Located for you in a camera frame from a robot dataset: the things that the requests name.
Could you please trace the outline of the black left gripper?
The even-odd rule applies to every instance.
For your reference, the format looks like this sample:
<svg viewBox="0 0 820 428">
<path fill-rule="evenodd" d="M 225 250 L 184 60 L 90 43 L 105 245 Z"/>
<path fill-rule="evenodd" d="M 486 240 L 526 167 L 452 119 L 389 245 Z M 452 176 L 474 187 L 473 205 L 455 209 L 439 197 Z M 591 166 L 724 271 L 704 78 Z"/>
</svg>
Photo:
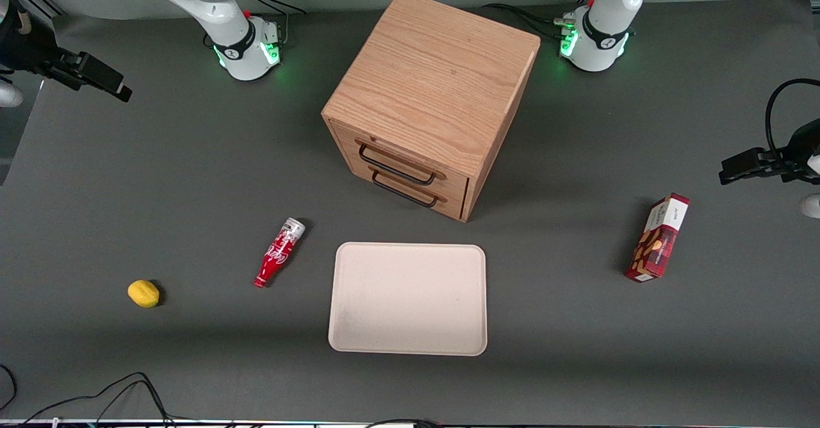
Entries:
<svg viewBox="0 0 820 428">
<path fill-rule="evenodd" d="M 793 174 L 783 174 L 783 183 L 803 181 L 819 183 L 818 171 L 809 165 L 813 156 L 818 156 L 819 119 L 814 119 L 794 131 L 785 147 L 779 150 L 782 159 L 790 165 Z M 762 147 L 753 147 L 729 159 L 723 160 L 718 177 L 721 185 L 731 185 L 743 179 L 765 179 L 780 175 L 777 168 L 771 167 L 776 162 L 775 154 Z"/>
</svg>

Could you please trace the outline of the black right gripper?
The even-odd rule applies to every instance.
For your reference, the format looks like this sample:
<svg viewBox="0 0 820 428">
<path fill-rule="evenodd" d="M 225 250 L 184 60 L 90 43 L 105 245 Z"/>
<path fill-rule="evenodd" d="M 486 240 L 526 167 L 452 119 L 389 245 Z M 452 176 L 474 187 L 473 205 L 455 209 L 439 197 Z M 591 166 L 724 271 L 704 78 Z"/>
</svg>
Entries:
<svg viewBox="0 0 820 428">
<path fill-rule="evenodd" d="M 1 63 L 8 70 L 26 71 L 58 81 L 65 86 L 88 85 L 129 102 L 133 91 L 126 86 L 125 77 L 108 64 L 88 53 L 76 57 L 76 71 L 63 58 L 67 51 L 56 45 L 49 29 L 33 29 L 21 34 L 17 29 L 2 33 Z"/>
</svg>

